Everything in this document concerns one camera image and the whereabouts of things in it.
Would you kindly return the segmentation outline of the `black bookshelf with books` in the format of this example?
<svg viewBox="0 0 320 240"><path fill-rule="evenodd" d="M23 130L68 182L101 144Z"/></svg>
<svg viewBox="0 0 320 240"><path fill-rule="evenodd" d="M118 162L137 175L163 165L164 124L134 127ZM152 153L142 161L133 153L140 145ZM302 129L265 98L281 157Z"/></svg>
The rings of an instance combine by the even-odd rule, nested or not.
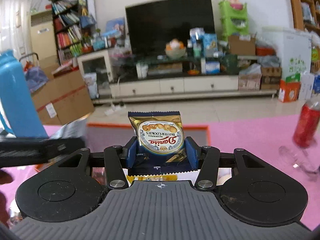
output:
<svg viewBox="0 0 320 240"><path fill-rule="evenodd" d="M95 20L90 19L88 0L49 0L52 6L57 57L60 64L81 56Z"/></svg>

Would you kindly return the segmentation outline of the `fruit bowl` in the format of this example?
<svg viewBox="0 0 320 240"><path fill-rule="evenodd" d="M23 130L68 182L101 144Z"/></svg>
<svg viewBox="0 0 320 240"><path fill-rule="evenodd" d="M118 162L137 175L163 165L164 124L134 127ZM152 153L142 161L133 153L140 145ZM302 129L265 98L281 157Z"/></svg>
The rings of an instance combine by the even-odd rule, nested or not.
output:
<svg viewBox="0 0 320 240"><path fill-rule="evenodd" d="M182 41L173 39L166 44L165 53L170 59L180 59L186 54L186 47Z"/></svg>

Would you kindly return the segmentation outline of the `black television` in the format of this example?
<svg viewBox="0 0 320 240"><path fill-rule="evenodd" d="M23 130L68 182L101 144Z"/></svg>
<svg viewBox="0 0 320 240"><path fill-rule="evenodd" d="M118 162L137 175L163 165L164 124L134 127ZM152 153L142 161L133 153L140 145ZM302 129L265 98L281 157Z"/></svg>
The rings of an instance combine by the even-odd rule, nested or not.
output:
<svg viewBox="0 0 320 240"><path fill-rule="evenodd" d="M138 57L163 54L173 39L186 46L190 29L215 33L212 0L159 0L125 11L131 49Z"/></svg>

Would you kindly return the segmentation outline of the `red soda can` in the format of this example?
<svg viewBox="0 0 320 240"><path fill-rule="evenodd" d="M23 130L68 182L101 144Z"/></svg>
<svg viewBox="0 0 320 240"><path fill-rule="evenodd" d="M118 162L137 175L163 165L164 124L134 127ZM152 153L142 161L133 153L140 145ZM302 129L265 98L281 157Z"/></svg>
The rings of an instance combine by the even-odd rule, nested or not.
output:
<svg viewBox="0 0 320 240"><path fill-rule="evenodd" d="M301 148L308 148L319 124L319 100L304 103L293 134L294 143Z"/></svg>

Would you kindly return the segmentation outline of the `orange storage box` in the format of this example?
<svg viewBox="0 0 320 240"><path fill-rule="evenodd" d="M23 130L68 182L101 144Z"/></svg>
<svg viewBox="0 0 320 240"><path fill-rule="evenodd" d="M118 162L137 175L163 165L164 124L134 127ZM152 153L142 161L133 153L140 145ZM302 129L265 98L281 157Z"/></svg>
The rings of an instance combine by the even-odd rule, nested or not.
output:
<svg viewBox="0 0 320 240"><path fill-rule="evenodd" d="M92 152L102 152L105 148L126 145L132 137L138 137L138 146L160 154L183 145L187 137L200 146L210 145L208 126L183 125L173 122L146 121L138 127L124 124L89 123L87 125L86 146Z"/></svg>

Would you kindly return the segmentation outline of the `blue thermos jug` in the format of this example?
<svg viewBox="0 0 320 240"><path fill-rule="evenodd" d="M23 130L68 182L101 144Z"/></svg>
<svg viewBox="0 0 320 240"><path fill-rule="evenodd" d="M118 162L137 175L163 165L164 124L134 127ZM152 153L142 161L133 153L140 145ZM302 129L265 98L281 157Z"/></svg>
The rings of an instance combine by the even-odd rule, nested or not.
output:
<svg viewBox="0 0 320 240"><path fill-rule="evenodd" d="M1 123L17 138L47 138L21 63L11 49L1 52Z"/></svg>

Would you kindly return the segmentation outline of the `eyeglasses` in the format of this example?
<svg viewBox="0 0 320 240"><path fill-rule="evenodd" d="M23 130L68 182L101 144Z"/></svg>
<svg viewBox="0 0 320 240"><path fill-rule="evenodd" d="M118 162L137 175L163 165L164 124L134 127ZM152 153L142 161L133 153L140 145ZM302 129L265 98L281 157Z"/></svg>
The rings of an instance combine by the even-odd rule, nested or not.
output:
<svg viewBox="0 0 320 240"><path fill-rule="evenodd" d="M319 177L319 167L309 158L305 149L292 150L286 146L280 146L279 155L289 166L303 172L310 180L317 180Z"/></svg>

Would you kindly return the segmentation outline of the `wooden shelf unit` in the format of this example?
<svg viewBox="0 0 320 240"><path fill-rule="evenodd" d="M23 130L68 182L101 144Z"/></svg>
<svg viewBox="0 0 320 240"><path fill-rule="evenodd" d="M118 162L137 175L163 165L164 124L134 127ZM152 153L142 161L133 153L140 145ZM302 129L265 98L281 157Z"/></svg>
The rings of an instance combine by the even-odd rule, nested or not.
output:
<svg viewBox="0 0 320 240"><path fill-rule="evenodd" d="M295 29L319 35L319 0L290 0Z"/></svg>

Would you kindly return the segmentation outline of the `white chest freezer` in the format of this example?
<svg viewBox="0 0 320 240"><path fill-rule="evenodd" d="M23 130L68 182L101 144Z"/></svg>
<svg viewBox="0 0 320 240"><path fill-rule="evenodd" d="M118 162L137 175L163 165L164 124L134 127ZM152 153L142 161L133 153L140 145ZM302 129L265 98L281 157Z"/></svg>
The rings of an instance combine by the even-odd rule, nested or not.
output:
<svg viewBox="0 0 320 240"><path fill-rule="evenodd" d="M280 59L281 79L299 82L300 75L311 68L312 35L301 30L278 26L262 28L262 36L270 42Z"/></svg>

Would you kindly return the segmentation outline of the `large cardboard box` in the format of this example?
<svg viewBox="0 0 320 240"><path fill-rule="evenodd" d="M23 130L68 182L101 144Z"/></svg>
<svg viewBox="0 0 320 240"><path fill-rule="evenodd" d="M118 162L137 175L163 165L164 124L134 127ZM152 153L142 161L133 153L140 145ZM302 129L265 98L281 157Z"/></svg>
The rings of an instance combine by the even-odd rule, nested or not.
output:
<svg viewBox="0 0 320 240"><path fill-rule="evenodd" d="M79 70L49 80L31 97L43 125L65 125L94 112Z"/></svg>

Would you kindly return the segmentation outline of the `white TV cabinet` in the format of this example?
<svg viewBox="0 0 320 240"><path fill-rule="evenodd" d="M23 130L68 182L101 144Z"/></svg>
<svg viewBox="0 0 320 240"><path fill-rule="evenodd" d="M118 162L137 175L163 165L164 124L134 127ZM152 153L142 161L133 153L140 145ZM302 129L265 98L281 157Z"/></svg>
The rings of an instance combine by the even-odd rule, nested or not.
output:
<svg viewBox="0 0 320 240"><path fill-rule="evenodd" d="M232 75L209 75L112 83L106 94L100 94L93 103L275 96L277 93L275 89L239 90L238 80Z"/></svg>

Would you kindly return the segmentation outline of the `green plastic rack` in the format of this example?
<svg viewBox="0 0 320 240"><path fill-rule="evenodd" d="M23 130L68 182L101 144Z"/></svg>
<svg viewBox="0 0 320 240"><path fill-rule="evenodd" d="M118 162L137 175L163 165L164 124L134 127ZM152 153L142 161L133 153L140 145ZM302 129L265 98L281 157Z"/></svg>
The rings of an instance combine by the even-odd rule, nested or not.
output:
<svg viewBox="0 0 320 240"><path fill-rule="evenodd" d="M223 40L228 41L232 35L249 34L247 3L240 3L238 0L221 0L219 9Z"/></svg>

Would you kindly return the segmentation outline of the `Danisa butter cookies pack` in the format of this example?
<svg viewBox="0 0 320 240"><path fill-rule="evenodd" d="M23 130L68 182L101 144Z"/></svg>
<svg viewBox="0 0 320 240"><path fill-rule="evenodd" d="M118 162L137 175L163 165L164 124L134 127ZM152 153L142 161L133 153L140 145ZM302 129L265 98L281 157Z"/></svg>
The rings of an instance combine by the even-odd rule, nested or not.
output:
<svg viewBox="0 0 320 240"><path fill-rule="evenodd" d="M148 164L173 165L187 158L179 111L129 112L137 136L137 153Z"/></svg>

